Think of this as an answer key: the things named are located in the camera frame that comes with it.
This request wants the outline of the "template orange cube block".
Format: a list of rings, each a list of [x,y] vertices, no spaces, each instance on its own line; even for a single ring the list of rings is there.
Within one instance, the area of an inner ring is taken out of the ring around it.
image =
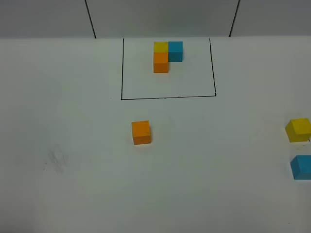
[[[169,72],[168,52],[154,52],[153,68],[154,68],[154,73],[168,73]]]

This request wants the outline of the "template yellow cube block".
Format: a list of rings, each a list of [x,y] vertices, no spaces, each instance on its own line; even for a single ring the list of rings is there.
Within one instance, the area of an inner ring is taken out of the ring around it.
[[[168,52],[168,42],[154,42],[154,52]]]

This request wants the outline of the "template blue cube block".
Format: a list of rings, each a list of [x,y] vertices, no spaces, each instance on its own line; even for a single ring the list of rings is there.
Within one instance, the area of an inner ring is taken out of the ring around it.
[[[183,61],[183,42],[169,41],[168,42],[169,62]]]

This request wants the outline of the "loose blue cube block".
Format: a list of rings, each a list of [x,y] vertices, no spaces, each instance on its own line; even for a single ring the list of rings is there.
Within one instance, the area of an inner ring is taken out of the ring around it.
[[[311,156],[297,155],[290,162],[292,174],[295,180],[311,179]]]

